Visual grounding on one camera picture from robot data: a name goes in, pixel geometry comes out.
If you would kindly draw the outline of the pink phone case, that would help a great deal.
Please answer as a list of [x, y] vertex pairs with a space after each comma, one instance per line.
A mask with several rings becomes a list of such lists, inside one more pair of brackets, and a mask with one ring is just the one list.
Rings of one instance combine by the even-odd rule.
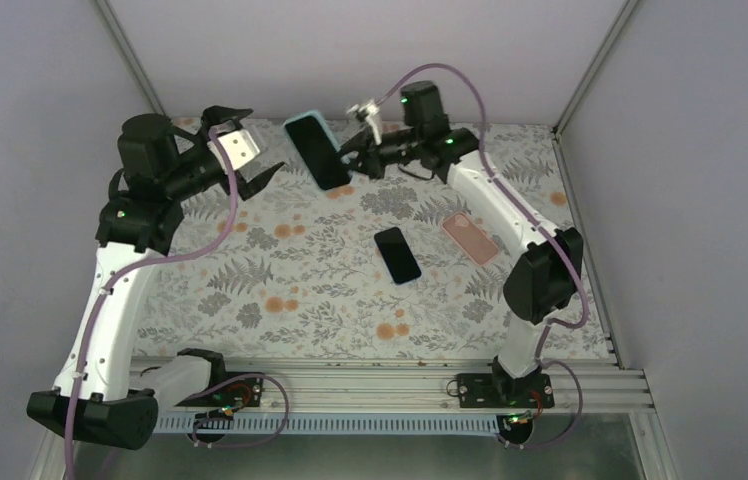
[[497, 244], [463, 212], [446, 218], [441, 228], [477, 266], [485, 266], [500, 253]]

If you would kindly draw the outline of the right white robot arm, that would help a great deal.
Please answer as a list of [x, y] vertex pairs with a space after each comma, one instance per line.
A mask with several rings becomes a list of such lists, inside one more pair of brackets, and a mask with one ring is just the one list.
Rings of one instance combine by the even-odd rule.
[[349, 107], [360, 131], [340, 151], [353, 154], [350, 170], [381, 179], [389, 165], [420, 162], [466, 201], [499, 237], [516, 262], [502, 287], [518, 322], [492, 362], [494, 399], [515, 407], [530, 393], [529, 375], [541, 369], [541, 351], [553, 312], [582, 293], [584, 241], [574, 227], [562, 229], [545, 218], [493, 165], [482, 132], [452, 126], [438, 87], [431, 81], [403, 86], [404, 129], [385, 131], [380, 103], [370, 99]]

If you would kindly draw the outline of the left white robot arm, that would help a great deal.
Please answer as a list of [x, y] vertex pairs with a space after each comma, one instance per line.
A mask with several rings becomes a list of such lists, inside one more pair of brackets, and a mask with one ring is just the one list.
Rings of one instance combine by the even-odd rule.
[[244, 179], [240, 169], [261, 153], [245, 127], [245, 109], [211, 106], [196, 132], [162, 114], [124, 122], [117, 141], [121, 168], [107, 189], [96, 231], [95, 275], [79, 331], [51, 388], [33, 393], [28, 416], [76, 441], [136, 450], [158, 417], [184, 401], [220, 402], [228, 373], [220, 353], [187, 348], [170, 362], [130, 379], [139, 309], [170, 249], [183, 203], [220, 187], [231, 203], [264, 189], [271, 171]]

